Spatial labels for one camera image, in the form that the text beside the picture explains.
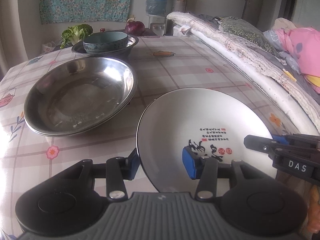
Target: plastic bag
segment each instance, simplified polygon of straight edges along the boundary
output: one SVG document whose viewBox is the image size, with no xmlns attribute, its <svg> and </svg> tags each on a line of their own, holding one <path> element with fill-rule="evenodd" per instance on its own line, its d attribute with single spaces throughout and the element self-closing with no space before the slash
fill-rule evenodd
<svg viewBox="0 0 320 240">
<path fill-rule="evenodd" d="M 50 53 L 51 51 L 54 50 L 54 48 L 58 45 L 61 44 L 61 41 L 51 41 L 48 42 L 46 44 L 42 44 L 42 51 L 41 51 L 41 55 L 46 54 L 46 53 Z"/>
</svg>

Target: floral curtain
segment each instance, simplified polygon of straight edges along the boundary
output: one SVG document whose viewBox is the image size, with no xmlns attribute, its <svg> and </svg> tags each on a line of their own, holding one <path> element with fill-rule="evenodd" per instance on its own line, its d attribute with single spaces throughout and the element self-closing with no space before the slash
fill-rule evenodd
<svg viewBox="0 0 320 240">
<path fill-rule="evenodd" d="M 42 24 L 117 21 L 128 18 L 131 0 L 40 0 Z"/>
</svg>

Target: white ceramic plate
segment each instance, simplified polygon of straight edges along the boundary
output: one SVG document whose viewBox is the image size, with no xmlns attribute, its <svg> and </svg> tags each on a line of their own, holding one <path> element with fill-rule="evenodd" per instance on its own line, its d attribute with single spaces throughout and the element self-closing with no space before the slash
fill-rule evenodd
<svg viewBox="0 0 320 240">
<path fill-rule="evenodd" d="M 267 154 L 245 148 L 248 134 L 272 138 L 261 119 L 239 100 L 215 90 L 184 88 L 160 96 L 147 107 L 138 125 L 137 149 L 146 175 L 159 192 L 194 194 L 198 180 L 188 177 L 182 163 L 182 149 L 189 140 L 199 155 L 215 155 L 223 163 L 242 159 L 276 177 Z M 218 182 L 219 188 L 228 190 L 228 180 Z"/>
</svg>

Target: table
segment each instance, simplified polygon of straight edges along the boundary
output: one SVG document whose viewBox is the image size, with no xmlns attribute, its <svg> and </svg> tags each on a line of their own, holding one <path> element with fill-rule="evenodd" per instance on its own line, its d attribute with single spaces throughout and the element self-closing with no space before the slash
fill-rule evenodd
<svg viewBox="0 0 320 240">
<path fill-rule="evenodd" d="M 263 92 L 201 41 L 172 36 L 139 39 L 128 59 L 138 76 L 133 99 L 110 121 L 83 134 L 61 138 L 38 135 L 25 124 L 22 112 L 27 93 L 39 78 L 64 62 L 80 58 L 71 48 L 21 63 L 0 82 L 0 96 L 5 98 L 0 105 L 0 228 L 7 235 L 22 233 L 14 212 L 19 196 L 82 159 L 104 163 L 115 156 L 127 157 L 135 148 L 142 112 L 171 90 L 218 90 L 250 107 L 271 133 L 298 132 Z M 156 191 L 141 168 L 125 185 L 129 195 L 133 191 Z M 103 179 L 97 179 L 95 190 L 105 196 Z"/>
</svg>

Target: pink blanket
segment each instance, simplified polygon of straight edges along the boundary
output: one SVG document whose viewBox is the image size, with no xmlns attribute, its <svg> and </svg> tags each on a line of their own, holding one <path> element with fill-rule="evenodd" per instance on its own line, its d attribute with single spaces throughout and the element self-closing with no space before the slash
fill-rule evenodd
<svg viewBox="0 0 320 240">
<path fill-rule="evenodd" d="M 283 49 L 298 62 L 301 73 L 320 77 L 320 32 L 313 28 L 276 30 Z"/>
</svg>

